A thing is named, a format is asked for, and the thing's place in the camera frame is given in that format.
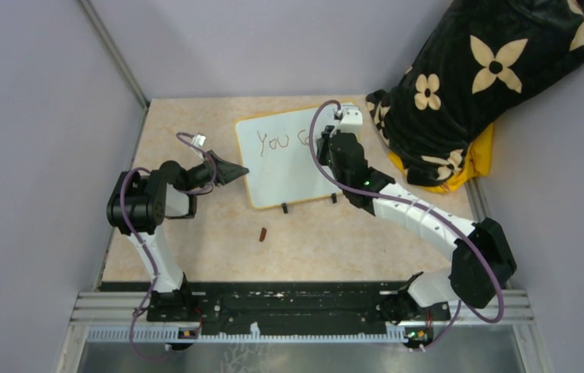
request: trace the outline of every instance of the table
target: table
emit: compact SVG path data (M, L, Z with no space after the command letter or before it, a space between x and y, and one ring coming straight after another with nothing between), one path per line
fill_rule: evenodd
M207 136L205 150L240 163L234 125L259 113L319 106L327 99L352 100L367 113L365 96L280 96L152 101L134 166L157 169L173 159L182 167L200 163L176 132ZM388 160L386 148L368 115L360 133L371 166L404 183ZM407 186L431 204L472 218L464 188L434 194ZM344 196L313 200L279 208L255 210L245 182L236 180L198 199L196 217L164 222L164 230L178 265L190 281L379 281L404 280L421 270L449 266L437 250L390 221L376 219L349 204ZM267 229L259 242L262 227ZM110 243L103 281L148 281L136 249L115 232Z

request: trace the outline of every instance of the yellow cloth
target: yellow cloth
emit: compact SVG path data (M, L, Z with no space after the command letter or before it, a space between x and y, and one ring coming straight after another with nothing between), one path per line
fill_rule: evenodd
M463 183L476 176L487 176L491 168L491 154L493 147L493 123L477 136L468 147L468 153L464 161L464 167L457 175L453 175L445 183L439 186L421 186L424 190L434 193L446 193L457 190ZM393 152L388 153L388 158L406 176L402 160Z

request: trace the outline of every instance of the black blanket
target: black blanket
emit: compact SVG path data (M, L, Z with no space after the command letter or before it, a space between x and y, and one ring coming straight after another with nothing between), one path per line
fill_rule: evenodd
M434 187L460 172L491 122L583 62L584 0L454 0L404 78L368 95L368 109L407 182Z

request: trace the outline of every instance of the wooden table surface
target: wooden table surface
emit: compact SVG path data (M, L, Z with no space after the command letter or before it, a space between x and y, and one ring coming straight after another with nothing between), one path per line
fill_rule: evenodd
M198 156L176 139L179 131L202 132L207 136L205 150L240 163L234 131L237 119L319 106L331 98L359 105L367 119L360 141L370 165L404 183L386 157L367 115L364 96L156 99L134 166L157 169L170 159L185 168L200 163ZM431 204L472 218L464 188L439 195L407 187ZM267 235L259 242L262 227ZM449 265L415 233L351 206L344 196L338 204L330 199L292 204L289 214L279 208L255 210L243 180L199 197L194 219L165 221L164 230L178 265L191 281L392 281ZM136 249L118 232L113 235L103 280L148 280Z

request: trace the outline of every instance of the gray wall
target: gray wall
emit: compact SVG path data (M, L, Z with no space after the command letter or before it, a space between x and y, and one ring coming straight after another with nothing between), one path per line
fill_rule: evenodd
M492 214L506 227L555 371L584 371L584 66L504 118Z
M0 2L0 371L53 369L140 115L75 2Z
M151 98L389 88L449 3L93 0Z

